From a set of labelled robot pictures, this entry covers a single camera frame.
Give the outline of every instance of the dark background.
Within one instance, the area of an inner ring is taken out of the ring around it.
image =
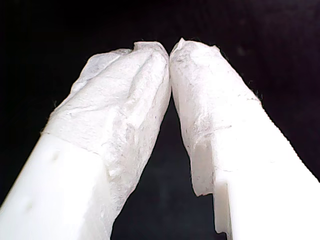
[[[12,0],[5,20],[0,203],[90,56],[181,37],[219,46],[320,179],[320,0]],[[212,196],[193,193],[172,100],[111,239],[225,239]]]

